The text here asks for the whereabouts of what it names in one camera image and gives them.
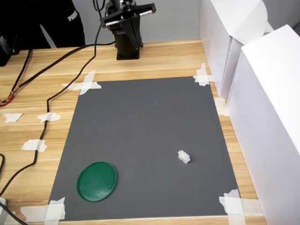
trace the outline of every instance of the black cable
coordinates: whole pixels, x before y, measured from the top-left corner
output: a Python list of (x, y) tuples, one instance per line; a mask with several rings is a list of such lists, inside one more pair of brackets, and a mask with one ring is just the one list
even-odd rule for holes
[(101, 6), (101, 8), (99, 8), (98, 0), (93, 0), (93, 6), (94, 6), (94, 9), (99, 13), (100, 18), (102, 18), (101, 11), (102, 11), (102, 9), (104, 9), (104, 6), (105, 6), (105, 0), (102, 1), (102, 6)]
[[(97, 45), (99, 45), (99, 44), (97, 44), (97, 39), (98, 39), (98, 36), (99, 36), (99, 32), (100, 32), (100, 30), (101, 30), (101, 26), (99, 26), (99, 29), (98, 29), (98, 31), (97, 31), (97, 35), (96, 35), (96, 39), (95, 39), (95, 44), (93, 44), (94, 46), (95, 46), (95, 48), (94, 48), (94, 56), (89, 60), (89, 61), (87, 61), (86, 63), (85, 63), (85, 65), (81, 68), (81, 70), (80, 70), (80, 72), (79, 72), (79, 74), (65, 87), (65, 88), (63, 88), (60, 92), (58, 92), (57, 94), (55, 94), (54, 96), (52, 96), (52, 97), (50, 97), (50, 98), (48, 98), (47, 99), (47, 113), (49, 113), (50, 112), (50, 107), (49, 107), (49, 101), (51, 100), (51, 99), (53, 99), (53, 98), (55, 98), (55, 97), (57, 97), (58, 95), (60, 95), (62, 92), (64, 92), (75, 80), (77, 80), (77, 78), (81, 75), (81, 73), (82, 73), (82, 71), (84, 70), (84, 68), (96, 57), (96, 54), (97, 54)], [(54, 65), (56, 65), (58, 62), (60, 62), (61, 60), (63, 60), (63, 59), (65, 59), (67, 56), (69, 56), (70, 54), (69, 53), (75, 53), (75, 52), (77, 52), (77, 51), (74, 51), (74, 50), (72, 50), (72, 51), (70, 51), (70, 52), (68, 52), (67, 54), (65, 54), (64, 56), (62, 56), (60, 59), (58, 59), (57, 61), (55, 61), (53, 64), (51, 64), (51, 67), (52, 66), (54, 66)], [(21, 86), (23, 86), (23, 85), (25, 85), (25, 84), (27, 84), (27, 83), (29, 83), (30, 81), (32, 81), (33, 79), (35, 79), (37, 76), (39, 76), (41, 73), (39, 72), (39, 73), (37, 73), (36, 75), (34, 75), (33, 77), (31, 77), (30, 79), (28, 79), (27, 81), (25, 81), (23, 84), (21, 84), (20, 85), (20, 87)], [(47, 129), (47, 120), (45, 121), (45, 124), (44, 124), (44, 129), (43, 129), (43, 132), (42, 132), (42, 134), (41, 134), (41, 136), (40, 136), (40, 140), (42, 140), (43, 139), (43, 137), (44, 137), (44, 134), (45, 134), (45, 131), (46, 131), (46, 129)], [(2, 158), (3, 158), (3, 160), (2, 160), (2, 163), (1, 163), (1, 167), (0, 167), (0, 173), (1, 173), (1, 170), (2, 170), (2, 168), (3, 168), (3, 165), (4, 165), (4, 160), (5, 160), (5, 158), (4, 158), (4, 155), (1, 155), (2, 156)], [(34, 160), (33, 160), (33, 162), (32, 163), (30, 163), (29, 165), (27, 165), (27, 166), (25, 166), (25, 167), (23, 167), (22, 169), (20, 169), (19, 171), (17, 171), (10, 179), (9, 179), (9, 181), (7, 182), (7, 184), (4, 186), (4, 188), (3, 188), (3, 190), (0, 192), (0, 197), (3, 195), (3, 193), (5, 192), (5, 190), (7, 189), (7, 187), (10, 185), (10, 183), (13, 181), (13, 179), (20, 173), (20, 172), (22, 172), (23, 170), (25, 170), (25, 169), (27, 169), (28, 167), (31, 167), (32, 165), (34, 165), (36, 162), (37, 162), (37, 158), (38, 158), (38, 151), (37, 150), (35, 150), (35, 154), (34, 154)]]
[[(81, 73), (83, 72), (83, 70), (86, 68), (86, 66), (96, 57), (97, 55), (97, 45), (111, 45), (113, 43), (115, 43), (115, 41), (111, 42), (111, 43), (108, 43), (108, 44), (97, 44), (97, 40), (98, 40), (98, 36), (99, 36), (99, 33), (100, 33), (100, 30), (101, 30), (101, 25), (99, 26), (98, 28), (98, 31), (97, 31), (97, 34), (96, 34), (96, 38), (95, 38), (95, 43), (93, 44), (94, 45), (94, 55), (93, 57), (91, 57), (85, 64), (84, 66), (81, 68), (80, 72), (78, 73), (78, 75), (65, 87), (63, 88), (61, 91), (59, 91), (58, 93), (56, 93), (55, 95), (53, 95), (52, 97), (48, 98), (47, 99), (47, 113), (50, 112), (50, 105), (49, 105), (49, 102), (50, 100), (52, 100), (53, 98), (57, 97), (58, 95), (60, 95), (61, 93), (63, 93), (74, 81), (76, 81), (78, 79), (78, 77), (81, 75)], [(82, 46), (82, 47), (79, 47), (79, 48), (76, 48), (70, 52), (68, 52), (67, 54), (65, 54), (64, 56), (60, 57), (58, 60), (56, 60), (54, 63), (52, 63), (51, 65), (47, 66), (45, 69), (41, 70), (40, 72), (38, 72), (37, 74), (35, 74), (34, 76), (32, 76), (30, 79), (28, 79), (27, 81), (23, 82), (20, 86), (24, 86), (26, 84), (28, 84), (29, 82), (33, 81), (35, 78), (37, 78), (39, 75), (41, 75), (43, 72), (47, 71), (48, 69), (50, 69), (51, 67), (53, 67), (54, 65), (56, 65), (57, 63), (59, 63), (60, 61), (64, 60), (66, 57), (70, 56), (71, 54), (81, 50), (81, 49), (84, 49), (86, 47), (89, 47), (89, 46), (92, 46), (92, 45), (85, 45), (85, 46)], [(30, 54), (31, 54), (31, 49), (29, 49), (28, 51), (28, 55), (27, 55), (27, 58), (26, 58), (26, 61), (25, 61), (25, 64), (14, 84), (14, 87), (12, 90), (15, 89), (18, 81), (20, 80), (25, 68), (26, 68), (26, 65), (29, 61), (29, 58), (30, 58)], [(45, 132), (46, 132), (46, 129), (47, 129), (47, 123), (48, 121), (46, 120), (45, 121), (45, 124), (44, 124), (44, 129), (43, 129), (43, 132), (40, 136), (40, 140), (43, 139), (44, 135), (45, 135)], [(3, 169), (3, 166), (4, 166), (4, 162), (5, 162), (5, 157), (3, 154), (0, 154), (0, 156), (2, 157), (2, 162), (1, 162), (1, 165), (0, 165), (0, 175), (2, 174), (2, 169)], [(7, 182), (7, 184), (4, 186), (3, 190), (1, 191), (0, 193), (0, 196), (3, 195), (3, 193), (5, 192), (5, 190), (8, 188), (8, 186), (10, 185), (10, 183), (13, 181), (13, 179), (20, 173), (22, 172), (23, 170), (27, 169), (28, 167), (34, 165), (37, 161), (37, 158), (38, 158), (38, 150), (35, 150), (35, 154), (34, 154), (34, 160), (31, 164), (23, 167), (22, 169), (20, 169), (19, 171), (17, 171), (10, 179), (9, 181)], [(27, 223), (23, 222), (22, 220), (20, 220), (17, 216), (15, 216), (5, 205), (3, 205), (2, 203), (0, 203), (0, 206), (12, 217), (14, 218), (17, 222), (19, 222), (20, 224), (22, 225), (28, 225)]]
[(5, 163), (5, 156), (1, 153), (0, 153), (0, 156), (2, 157), (1, 166), (0, 166), (0, 176), (1, 176), (1, 172), (4, 167), (4, 163)]
[[(103, 45), (112, 45), (114, 44), (115, 41), (111, 42), (111, 43), (108, 43), (108, 44), (96, 44), (96, 45), (100, 45), (100, 46), (103, 46)], [(95, 44), (90, 44), (90, 45), (84, 45), (84, 46), (81, 46), (81, 47), (78, 47), (76, 49), (73, 49), (71, 50), (70, 52), (66, 53), (65, 55), (61, 56), (58, 60), (56, 60), (55, 62), (53, 62), (52, 64), (50, 64), (49, 66), (47, 66), (46, 68), (42, 69), (41, 71), (37, 72), (35, 75), (33, 75), (31, 78), (29, 78), (28, 80), (26, 80), (25, 82), (21, 83), (20, 84), (20, 88), (28, 83), (30, 83), (31, 81), (33, 81), (34, 79), (36, 79), (38, 76), (40, 76), (42, 73), (44, 73), (45, 71), (49, 70), (50, 68), (52, 68), (53, 66), (55, 66), (56, 64), (58, 64), (59, 62), (63, 61), (65, 58), (69, 57), (70, 55), (84, 49), (84, 48), (87, 48), (87, 47), (90, 47), (90, 46), (94, 46)]]
[(32, 49), (29, 48), (28, 54), (27, 54), (27, 57), (26, 57), (26, 60), (25, 60), (24, 65), (23, 65), (23, 68), (22, 68), (22, 70), (20, 71), (20, 74), (19, 74), (18, 78), (16, 79), (15, 84), (13, 85), (13, 88), (11, 89), (12, 92), (14, 92), (14, 90), (15, 90), (17, 84), (19, 83), (19, 80), (20, 80), (20, 78), (21, 78), (21, 76), (22, 76), (22, 74), (23, 74), (23, 72), (24, 72), (24, 70), (25, 70), (25, 68), (26, 68), (26, 66), (27, 66), (27, 63), (28, 63), (28, 61), (29, 61), (31, 52), (32, 52)]
[(2, 203), (0, 203), (0, 206), (12, 217), (14, 218), (16, 221), (18, 221), (20, 224), (22, 225), (28, 225), (27, 223), (23, 222), (22, 220), (20, 220), (17, 216), (15, 216), (5, 205), (3, 205)]

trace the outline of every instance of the small white block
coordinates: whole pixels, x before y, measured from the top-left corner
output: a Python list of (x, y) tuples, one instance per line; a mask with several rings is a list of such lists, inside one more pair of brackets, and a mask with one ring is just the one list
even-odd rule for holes
[(188, 164), (188, 162), (191, 160), (189, 155), (187, 153), (185, 153), (183, 150), (180, 150), (178, 152), (178, 158), (185, 164)]

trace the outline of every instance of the masking tape strip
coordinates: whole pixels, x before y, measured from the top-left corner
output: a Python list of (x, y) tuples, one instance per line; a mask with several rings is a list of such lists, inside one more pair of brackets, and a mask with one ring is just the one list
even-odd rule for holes
[(80, 90), (79, 95), (85, 94), (89, 89), (101, 89), (101, 85), (97, 82), (93, 82), (95, 76), (95, 70), (89, 72), (85, 78), (83, 83), (73, 83), (71, 84), (68, 89), (69, 90)]
[(219, 197), (225, 212), (228, 214), (230, 225), (245, 225), (245, 216), (263, 216), (263, 211), (257, 199), (242, 199), (239, 191), (232, 190)]
[(41, 123), (47, 121), (56, 121), (60, 119), (60, 115), (56, 114), (55, 112), (48, 112), (45, 115), (40, 115), (38, 118), (41, 120)]
[(65, 198), (50, 201), (49, 205), (21, 207), (21, 213), (26, 217), (26, 222), (45, 222), (45, 225), (58, 225), (65, 219)]
[(6, 117), (5, 123), (14, 123), (18, 121), (23, 113), (4, 113), (3, 115)]
[(226, 101), (223, 98), (214, 98), (218, 115), (229, 116)]
[(22, 150), (31, 150), (35, 151), (38, 150), (40, 152), (44, 152), (47, 146), (45, 145), (45, 141), (40, 139), (35, 140), (28, 140), (25, 144), (21, 147)]
[(213, 82), (212, 75), (207, 75), (205, 64), (202, 63), (201, 68), (197, 70), (197, 75), (193, 76), (195, 83), (199, 83), (200, 86), (205, 86), (210, 82)]

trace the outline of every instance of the white box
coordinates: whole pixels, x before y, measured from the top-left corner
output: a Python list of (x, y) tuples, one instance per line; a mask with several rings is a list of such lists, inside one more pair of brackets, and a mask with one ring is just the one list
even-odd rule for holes
[(229, 116), (267, 224), (300, 224), (300, 37), (287, 25), (242, 47)]
[(220, 98), (228, 98), (243, 45), (272, 28), (262, 0), (200, 0), (200, 38)]

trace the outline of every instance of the round green plastic lid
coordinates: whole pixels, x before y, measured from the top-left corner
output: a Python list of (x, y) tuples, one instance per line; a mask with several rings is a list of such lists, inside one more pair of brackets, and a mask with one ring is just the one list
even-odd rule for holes
[(109, 196), (117, 184), (117, 172), (112, 164), (96, 162), (86, 167), (78, 177), (77, 192), (88, 202), (99, 202)]

